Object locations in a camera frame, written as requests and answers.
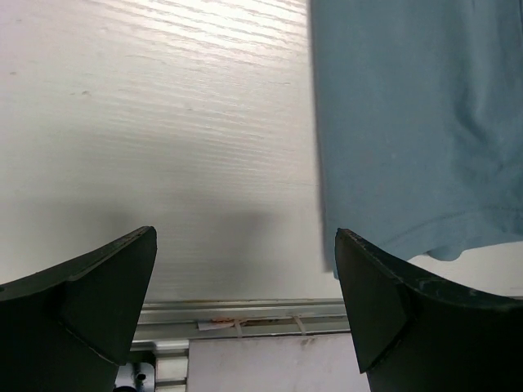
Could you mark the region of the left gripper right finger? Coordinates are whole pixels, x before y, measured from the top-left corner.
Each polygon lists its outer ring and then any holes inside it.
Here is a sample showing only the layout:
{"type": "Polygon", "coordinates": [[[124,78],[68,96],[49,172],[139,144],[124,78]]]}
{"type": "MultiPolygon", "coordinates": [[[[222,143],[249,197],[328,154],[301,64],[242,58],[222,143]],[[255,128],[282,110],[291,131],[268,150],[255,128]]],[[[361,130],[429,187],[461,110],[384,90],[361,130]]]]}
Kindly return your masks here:
{"type": "Polygon", "coordinates": [[[337,273],[373,391],[519,391],[522,302],[449,281],[348,229],[337,273]]]}

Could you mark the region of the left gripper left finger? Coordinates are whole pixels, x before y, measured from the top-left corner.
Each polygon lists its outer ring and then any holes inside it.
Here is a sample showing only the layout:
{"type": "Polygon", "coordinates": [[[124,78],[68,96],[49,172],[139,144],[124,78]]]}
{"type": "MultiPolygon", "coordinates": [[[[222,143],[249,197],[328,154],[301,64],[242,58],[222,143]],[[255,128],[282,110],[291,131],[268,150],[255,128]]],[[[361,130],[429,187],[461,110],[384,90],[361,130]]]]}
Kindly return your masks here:
{"type": "Polygon", "coordinates": [[[3,391],[111,391],[157,254],[144,226],[1,286],[3,391]]]}

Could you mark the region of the blue-grey t-shirt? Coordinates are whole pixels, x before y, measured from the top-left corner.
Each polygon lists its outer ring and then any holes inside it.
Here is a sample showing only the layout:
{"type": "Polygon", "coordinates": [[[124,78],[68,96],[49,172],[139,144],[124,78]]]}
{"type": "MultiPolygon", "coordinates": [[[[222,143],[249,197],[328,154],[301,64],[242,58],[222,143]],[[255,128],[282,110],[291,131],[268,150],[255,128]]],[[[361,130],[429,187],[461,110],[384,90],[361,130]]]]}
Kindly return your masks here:
{"type": "Polygon", "coordinates": [[[310,5],[324,256],[350,229],[403,260],[522,239],[522,4],[310,5]]]}

